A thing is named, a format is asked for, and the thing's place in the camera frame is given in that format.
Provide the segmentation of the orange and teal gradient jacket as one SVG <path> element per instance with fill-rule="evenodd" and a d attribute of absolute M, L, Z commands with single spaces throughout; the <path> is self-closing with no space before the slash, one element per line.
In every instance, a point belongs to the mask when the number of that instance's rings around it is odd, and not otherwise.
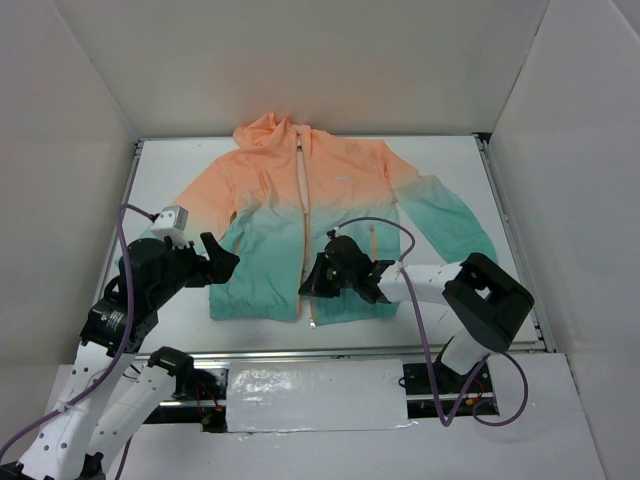
<path fill-rule="evenodd" d="M 296 320 L 304 274 L 333 227 L 374 259 L 396 260 L 405 213 L 447 263 L 476 252 L 496 257 L 462 199 L 381 140 L 334 136 L 274 114 L 236 129 L 234 139 L 236 148 L 174 199 L 188 213 L 188 239 L 209 232 L 240 259 L 232 278 L 209 290 L 214 320 Z"/>

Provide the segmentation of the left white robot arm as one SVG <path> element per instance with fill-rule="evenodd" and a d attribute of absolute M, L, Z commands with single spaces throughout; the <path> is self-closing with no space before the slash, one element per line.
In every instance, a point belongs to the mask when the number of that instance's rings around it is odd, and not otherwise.
<path fill-rule="evenodd" d="M 116 454 L 169 397 L 193 396 L 205 374 L 191 355 L 171 347 L 153 352 L 115 403 L 109 399 L 131 366 L 158 311 L 183 288 L 224 284 L 239 264 L 214 236 L 205 252 L 171 236 L 129 244 L 119 274 L 89 310 L 71 374 L 54 409 L 37 421 L 37 438 L 21 458 L 1 468 L 4 479 L 103 479 Z"/>

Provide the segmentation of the aluminium table frame rail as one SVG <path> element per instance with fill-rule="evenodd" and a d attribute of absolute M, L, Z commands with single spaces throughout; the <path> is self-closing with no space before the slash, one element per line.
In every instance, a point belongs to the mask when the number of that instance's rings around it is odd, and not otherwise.
<path fill-rule="evenodd" d="M 420 174 L 436 175 L 467 203 L 489 234 L 501 267 L 529 287 L 482 137 L 387 136 L 384 140 Z M 146 211 L 157 211 L 234 147 L 229 137 L 141 139 L 135 147 L 124 199 Z M 201 363 L 355 359 L 422 351 L 414 312 L 408 305 L 402 305 L 393 318 L 325 326 L 313 325 L 308 302 L 302 303 L 294 322 L 213 321 L 205 289 L 184 289 L 164 306 L 139 355 L 145 358 L 162 346 L 190 353 Z"/>

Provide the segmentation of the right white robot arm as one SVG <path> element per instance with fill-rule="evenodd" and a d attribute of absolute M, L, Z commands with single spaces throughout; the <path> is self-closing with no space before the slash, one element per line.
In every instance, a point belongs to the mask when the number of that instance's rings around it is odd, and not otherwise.
<path fill-rule="evenodd" d="M 405 266 L 373 260 L 352 238 L 337 236 L 317 254 L 299 293 L 333 299 L 344 290 L 367 306 L 418 301 L 450 308 L 462 329 L 433 363 L 441 393 L 460 390 L 485 356 L 507 352 L 534 306 L 530 292 L 484 254 L 444 265 Z"/>

